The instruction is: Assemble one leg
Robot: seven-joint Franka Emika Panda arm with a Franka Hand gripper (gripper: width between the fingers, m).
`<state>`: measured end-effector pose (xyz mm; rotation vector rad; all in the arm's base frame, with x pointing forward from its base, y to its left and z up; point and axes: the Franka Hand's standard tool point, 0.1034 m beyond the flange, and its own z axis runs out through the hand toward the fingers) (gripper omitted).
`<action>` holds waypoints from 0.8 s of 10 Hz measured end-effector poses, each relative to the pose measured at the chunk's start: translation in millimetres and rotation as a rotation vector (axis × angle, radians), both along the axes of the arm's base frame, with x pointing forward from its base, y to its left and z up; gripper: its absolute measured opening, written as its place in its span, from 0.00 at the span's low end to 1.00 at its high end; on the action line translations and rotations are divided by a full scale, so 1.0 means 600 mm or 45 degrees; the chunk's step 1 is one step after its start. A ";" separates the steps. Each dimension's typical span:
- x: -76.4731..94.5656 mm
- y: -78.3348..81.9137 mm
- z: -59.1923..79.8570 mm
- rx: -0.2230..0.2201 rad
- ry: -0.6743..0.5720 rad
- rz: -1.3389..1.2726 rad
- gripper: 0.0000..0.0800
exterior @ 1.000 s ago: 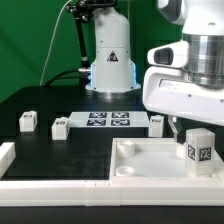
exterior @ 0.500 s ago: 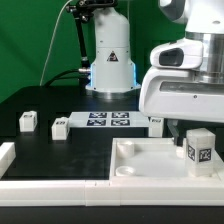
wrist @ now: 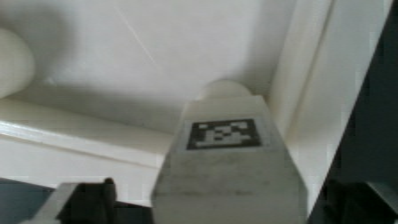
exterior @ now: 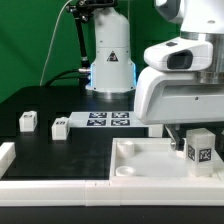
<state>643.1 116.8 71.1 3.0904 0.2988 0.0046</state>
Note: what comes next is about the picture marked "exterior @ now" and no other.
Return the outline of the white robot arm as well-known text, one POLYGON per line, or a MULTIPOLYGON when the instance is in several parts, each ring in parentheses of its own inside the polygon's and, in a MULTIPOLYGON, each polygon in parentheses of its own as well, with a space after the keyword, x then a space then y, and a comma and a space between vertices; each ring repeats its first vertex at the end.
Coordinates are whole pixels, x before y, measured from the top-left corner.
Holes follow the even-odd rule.
POLYGON ((88 0, 94 10, 97 56, 87 88, 110 96, 135 90, 143 124, 224 121, 224 0, 154 0, 158 13, 180 25, 180 35, 144 51, 147 67, 130 59, 128 23, 115 0, 88 0))

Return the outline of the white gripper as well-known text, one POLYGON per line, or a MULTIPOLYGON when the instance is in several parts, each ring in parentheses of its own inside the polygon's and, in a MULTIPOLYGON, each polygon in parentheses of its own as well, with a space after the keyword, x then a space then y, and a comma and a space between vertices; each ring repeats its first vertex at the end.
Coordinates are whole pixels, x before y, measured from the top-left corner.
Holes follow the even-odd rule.
MULTIPOLYGON (((139 75, 134 113, 143 124, 166 124, 171 148, 183 151, 179 124, 224 121, 224 85, 199 84, 194 72, 161 72, 151 67, 139 75)), ((215 149, 224 153, 224 131, 215 149)))

